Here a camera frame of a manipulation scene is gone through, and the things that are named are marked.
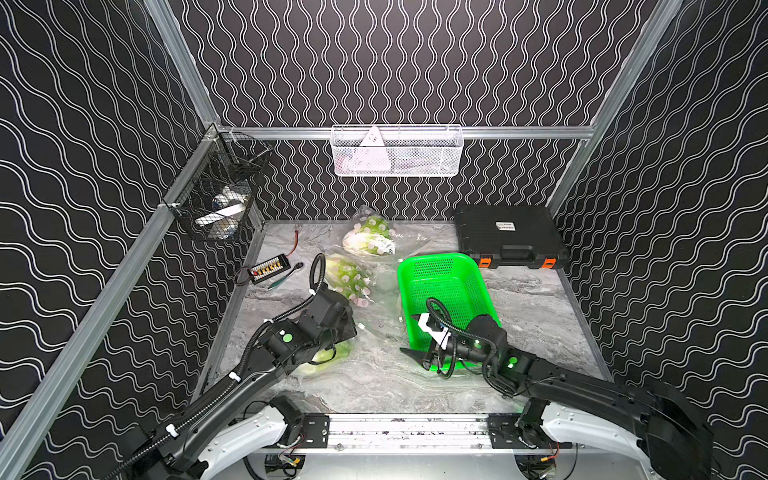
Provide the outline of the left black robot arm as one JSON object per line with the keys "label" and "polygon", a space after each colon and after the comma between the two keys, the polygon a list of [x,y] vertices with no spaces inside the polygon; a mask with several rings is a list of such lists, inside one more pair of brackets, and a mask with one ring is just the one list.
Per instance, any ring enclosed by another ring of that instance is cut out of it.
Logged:
{"label": "left black robot arm", "polygon": [[310,296],[271,318],[254,332],[241,359],[227,375],[181,413],[154,427],[130,457],[107,479],[204,479],[224,464],[211,458],[225,453],[223,433],[236,417],[259,402],[264,391],[304,364],[315,365],[320,352],[337,355],[337,345],[356,336],[349,300],[325,282],[326,257],[315,256]]}

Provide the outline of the zip-top bag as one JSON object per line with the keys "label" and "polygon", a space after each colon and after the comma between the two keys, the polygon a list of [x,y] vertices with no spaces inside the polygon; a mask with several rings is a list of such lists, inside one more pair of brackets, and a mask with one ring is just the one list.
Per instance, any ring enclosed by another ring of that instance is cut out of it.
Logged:
{"label": "zip-top bag", "polygon": [[285,380],[291,390],[329,389],[333,386],[390,386],[406,380],[430,379],[414,360],[400,352],[408,345],[406,325],[399,308],[374,305],[354,310],[357,335],[344,342],[352,347],[350,356],[325,372],[299,377],[294,372]]}

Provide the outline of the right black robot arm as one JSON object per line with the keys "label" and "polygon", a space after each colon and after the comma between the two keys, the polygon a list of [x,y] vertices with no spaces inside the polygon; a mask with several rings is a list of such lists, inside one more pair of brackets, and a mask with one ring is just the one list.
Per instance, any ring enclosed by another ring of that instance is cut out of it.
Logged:
{"label": "right black robot arm", "polygon": [[606,421],[629,434],[650,467],[664,479],[708,479],[713,466],[713,432],[701,411],[677,388],[653,381],[646,387],[600,380],[560,367],[509,344],[506,331],[488,314],[457,327],[447,307],[430,297],[409,321],[429,338],[421,352],[406,355],[423,369],[450,378],[458,365],[472,364],[497,393],[527,403],[514,430],[528,445],[557,444],[544,427],[555,405]]}

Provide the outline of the green plastic basket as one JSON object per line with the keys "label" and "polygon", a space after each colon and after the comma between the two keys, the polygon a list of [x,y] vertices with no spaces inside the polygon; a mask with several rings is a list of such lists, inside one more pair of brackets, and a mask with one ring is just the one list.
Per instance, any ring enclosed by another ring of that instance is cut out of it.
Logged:
{"label": "green plastic basket", "polygon": [[435,298],[448,309],[453,324],[465,328],[477,316],[500,320],[476,262],[462,253],[413,256],[397,269],[403,318],[409,347],[425,352],[432,337],[418,326],[427,311],[426,300]]}

